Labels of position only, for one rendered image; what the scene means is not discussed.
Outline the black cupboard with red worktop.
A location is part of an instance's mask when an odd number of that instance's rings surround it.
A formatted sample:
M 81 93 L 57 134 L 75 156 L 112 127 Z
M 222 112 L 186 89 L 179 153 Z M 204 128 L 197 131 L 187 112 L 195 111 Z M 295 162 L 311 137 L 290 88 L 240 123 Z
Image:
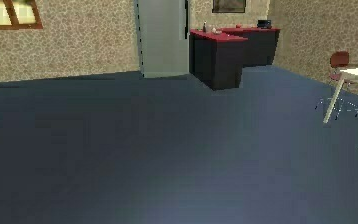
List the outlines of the black cupboard with red worktop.
M 279 28 L 191 29 L 189 71 L 212 90 L 238 88 L 243 68 L 273 63 L 279 34 Z

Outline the grey fridge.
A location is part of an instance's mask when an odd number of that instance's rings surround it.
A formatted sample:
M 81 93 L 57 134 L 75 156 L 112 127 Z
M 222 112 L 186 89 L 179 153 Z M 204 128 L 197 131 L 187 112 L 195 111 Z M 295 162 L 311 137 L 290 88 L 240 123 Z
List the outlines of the grey fridge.
M 189 73 L 189 28 L 185 0 L 134 0 L 140 70 L 144 78 Z

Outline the red chair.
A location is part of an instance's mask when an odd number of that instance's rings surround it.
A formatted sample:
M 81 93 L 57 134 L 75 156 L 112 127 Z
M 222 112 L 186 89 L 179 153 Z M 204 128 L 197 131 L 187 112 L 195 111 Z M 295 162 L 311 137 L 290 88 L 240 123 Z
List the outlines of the red chair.
M 329 72 L 329 84 L 331 84 L 332 81 L 335 81 L 335 82 L 339 82 L 340 81 L 340 78 L 342 76 L 342 73 L 340 72 L 340 69 L 343 68 L 343 69 L 350 69 L 350 63 L 349 63 L 349 52 L 347 51 L 337 51 L 335 53 L 333 53 L 330 57 L 330 72 Z M 345 86 L 347 88 L 347 90 L 349 90 L 350 86 L 354 85 L 355 84 L 355 81 L 350 81 L 348 79 L 344 79 L 344 83 L 342 85 Z M 319 105 L 323 105 L 323 103 L 325 101 L 330 101 L 332 98 L 321 98 L 319 100 L 319 102 L 317 103 L 317 105 L 315 106 L 315 109 L 318 108 Z M 337 103 L 334 104 L 333 106 L 333 110 L 336 110 L 337 111 L 337 114 L 335 116 L 335 120 L 338 119 L 342 109 L 344 108 L 344 104 L 345 104 L 345 101 L 343 98 L 340 98 L 338 96 L 337 100 L 340 101 L 340 104 L 338 104 L 339 106 L 337 106 Z M 358 105 L 354 105 L 352 104 L 351 102 L 347 102 L 349 105 L 352 105 L 356 111 L 356 114 L 355 114 L 355 117 L 358 116 Z

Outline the white table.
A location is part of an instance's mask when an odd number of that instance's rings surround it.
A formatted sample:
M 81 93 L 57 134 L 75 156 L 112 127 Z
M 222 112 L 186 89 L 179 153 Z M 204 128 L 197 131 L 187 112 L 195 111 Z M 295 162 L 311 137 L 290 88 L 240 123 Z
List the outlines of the white table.
M 336 76 L 338 77 L 338 83 L 336 85 L 335 91 L 331 97 L 330 104 L 325 113 L 323 119 L 324 123 L 327 123 L 330 120 L 334 106 L 336 105 L 336 101 L 339 99 L 339 94 L 342 90 L 344 83 L 346 81 L 349 81 L 351 83 L 358 83 L 358 68 L 339 69 Z

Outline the brown framed window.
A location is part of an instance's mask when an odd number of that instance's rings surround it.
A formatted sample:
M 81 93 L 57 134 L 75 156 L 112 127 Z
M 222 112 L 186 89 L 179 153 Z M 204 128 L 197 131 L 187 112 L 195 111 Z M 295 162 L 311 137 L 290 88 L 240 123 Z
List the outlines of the brown framed window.
M 42 28 L 36 0 L 0 0 L 0 30 Z

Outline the dark framed wall picture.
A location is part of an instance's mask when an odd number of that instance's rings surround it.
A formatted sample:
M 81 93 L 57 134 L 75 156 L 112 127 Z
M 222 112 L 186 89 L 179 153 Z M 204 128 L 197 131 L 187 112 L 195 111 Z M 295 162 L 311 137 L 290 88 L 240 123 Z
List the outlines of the dark framed wall picture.
M 213 0 L 213 13 L 244 13 L 246 0 Z

